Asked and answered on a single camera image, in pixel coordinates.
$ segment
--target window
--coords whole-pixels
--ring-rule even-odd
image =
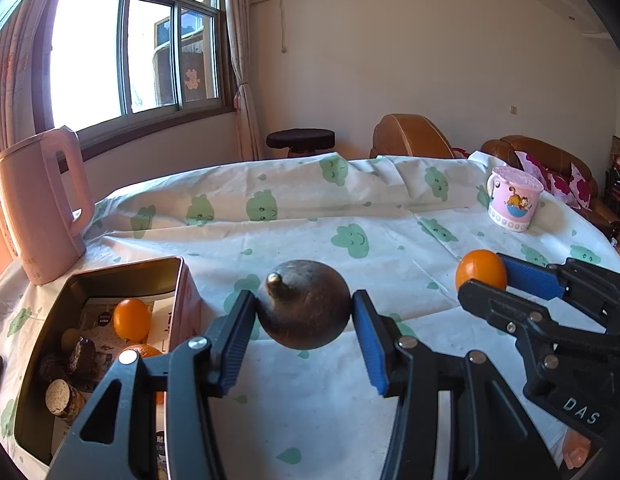
[[[88,139],[221,107],[219,1],[56,0],[43,40],[46,126]]]

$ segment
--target stool seat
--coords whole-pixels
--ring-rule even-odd
[[[334,148],[334,132],[320,128],[293,128],[266,137],[270,148],[290,148],[291,153],[312,153]]]

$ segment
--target blue textured pad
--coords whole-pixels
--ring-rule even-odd
[[[384,396],[388,390],[389,380],[385,369],[385,352],[378,331],[381,320],[378,319],[379,315],[376,314],[375,308],[369,302],[365,292],[363,294],[362,291],[355,292],[352,296],[352,303],[352,321],[357,331],[357,339],[367,368],[367,375],[379,395]],[[373,316],[377,318],[376,328]]]
[[[236,384],[236,379],[239,376],[239,370],[241,370],[241,363],[243,362],[243,356],[245,355],[245,349],[248,346],[250,340],[250,333],[254,326],[255,309],[251,304],[251,301],[244,299],[245,291],[239,295],[234,308],[240,308],[240,312],[232,328],[232,333],[229,336],[225,347],[221,351],[222,355],[222,368],[221,376],[219,378],[219,386],[222,393],[225,395],[230,388]]]
[[[561,298],[565,293],[565,287],[561,286],[556,275],[544,267],[515,258],[501,259],[507,270],[507,285],[529,292],[543,300]]]

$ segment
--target window frame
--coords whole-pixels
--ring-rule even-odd
[[[213,0],[218,3],[218,9],[194,0],[143,0],[171,7],[171,43],[170,63],[173,69],[172,83],[174,88],[175,104],[164,105],[149,110],[132,112],[132,96],[130,74],[128,67],[128,15],[131,0],[119,0],[117,17],[117,80],[119,82],[119,99],[121,115],[119,117],[94,124],[77,131],[84,160],[100,155],[112,148],[120,146],[130,140],[135,140],[177,124],[199,120],[201,118],[229,113],[232,107],[232,95],[235,91],[234,73],[229,62],[229,41],[227,38],[227,22],[223,10],[224,0]],[[52,54],[52,31],[56,16],[58,0],[50,0],[48,11],[41,22],[39,41],[42,50],[40,66],[35,66],[33,77],[39,81],[33,83],[33,88],[40,88],[39,98],[33,95],[36,124],[44,129],[54,128],[52,113],[52,95],[50,88],[50,57]],[[213,53],[214,73],[211,74],[216,82],[217,97],[205,100],[184,100],[184,79],[181,76],[181,12],[193,10],[212,18],[213,23]]]

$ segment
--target dark round fruit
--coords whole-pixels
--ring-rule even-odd
[[[274,341],[311,350],[336,339],[347,325],[347,283],[331,267],[310,260],[277,266],[260,286],[257,314]]]

